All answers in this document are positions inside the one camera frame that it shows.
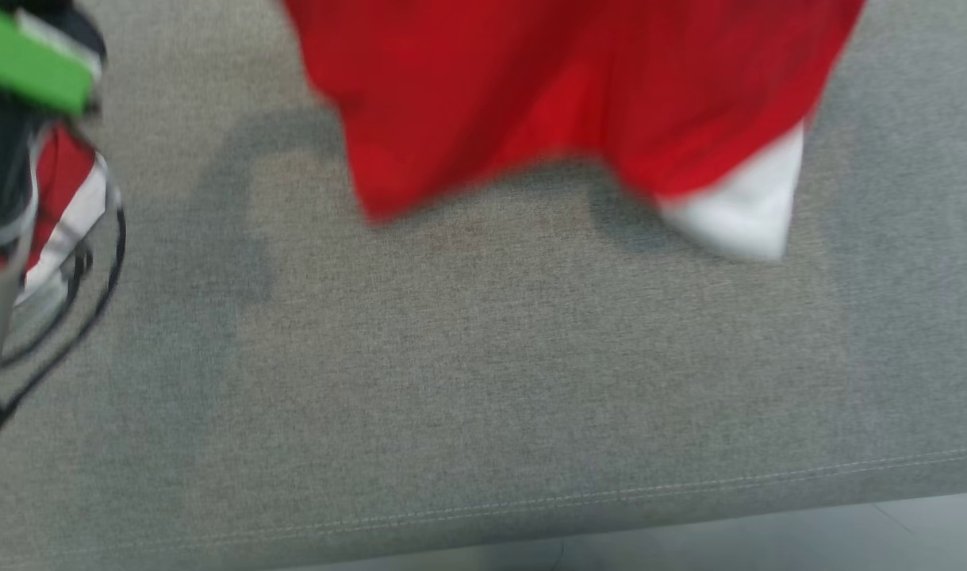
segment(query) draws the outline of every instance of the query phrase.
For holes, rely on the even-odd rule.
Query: tiled floor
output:
[[[967,571],[967,494],[292,571]]]

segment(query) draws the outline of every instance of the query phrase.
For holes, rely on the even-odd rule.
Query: robotic arm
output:
[[[0,0],[0,372],[38,214],[37,149],[49,128],[86,111],[105,54],[102,37],[71,0]],[[117,223],[117,261],[95,312],[26,386],[0,404],[0,430],[105,310],[124,256],[125,220],[118,207]]]

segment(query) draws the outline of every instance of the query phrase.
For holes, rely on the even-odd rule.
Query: red fabric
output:
[[[75,140],[66,129],[56,127],[45,137],[36,169],[40,209],[33,233],[33,249],[29,253],[29,270],[40,261],[49,237],[94,165],[95,149]],[[69,238],[71,242],[77,242],[84,237]]]
[[[283,0],[368,216],[560,155],[654,199],[802,121],[864,0]]]

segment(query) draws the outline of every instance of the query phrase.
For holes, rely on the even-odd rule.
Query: green object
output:
[[[94,86],[91,68],[32,37],[0,12],[0,90],[66,115],[80,115]]]

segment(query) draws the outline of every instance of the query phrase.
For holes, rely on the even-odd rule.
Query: gray fabric surface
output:
[[[967,0],[872,2],[777,266],[700,252],[585,166],[368,228],[272,6],[89,4],[127,278],[0,438],[0,570],[967,492]]]

